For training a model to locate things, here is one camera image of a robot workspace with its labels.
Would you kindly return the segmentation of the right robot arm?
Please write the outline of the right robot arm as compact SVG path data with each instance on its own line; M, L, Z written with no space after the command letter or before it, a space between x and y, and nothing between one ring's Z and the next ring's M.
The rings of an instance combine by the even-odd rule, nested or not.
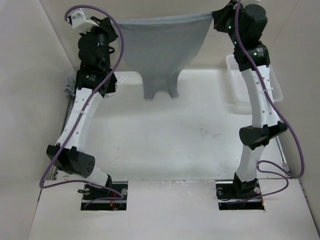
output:
M243 148L233 181L218 183L216 195L223 201L247 200L260 195L257 171L265 147L288 129L272 107L270 56L260 40L268 19L262 6L243 5L238 0L212 12L212 17L214 29L227 33L233 43L233 56L244 79L252 112L252 124L239 130Z

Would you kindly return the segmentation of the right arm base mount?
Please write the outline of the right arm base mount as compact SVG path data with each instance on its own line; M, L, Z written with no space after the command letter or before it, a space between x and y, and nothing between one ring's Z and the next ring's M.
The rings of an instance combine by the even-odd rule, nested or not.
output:
M264 210L261 189L257 179L246 183L216 183L218 208L221 211L233 210Z

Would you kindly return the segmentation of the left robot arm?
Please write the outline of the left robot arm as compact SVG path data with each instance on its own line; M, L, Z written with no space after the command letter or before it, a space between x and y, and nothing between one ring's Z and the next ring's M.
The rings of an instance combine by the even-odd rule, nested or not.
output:
M85 152L86 138L95 112L108 94L116 92L118 82L112 68L110 46L118 35L108 17L70 17L72 27L81 29L78 40L80 67L75 76L73 106L62 134L46 154L62 172L77 175L97 184L95 193L100 199L112 195L111 177L96 167L95 157Z

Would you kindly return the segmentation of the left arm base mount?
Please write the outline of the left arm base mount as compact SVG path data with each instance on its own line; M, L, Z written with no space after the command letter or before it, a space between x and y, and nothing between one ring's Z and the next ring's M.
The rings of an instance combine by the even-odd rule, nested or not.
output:
M81 211L126 211L128 198L128 181L113 182L110 188L120 192L123 198L113 192L85 184L77 192L82 194Z

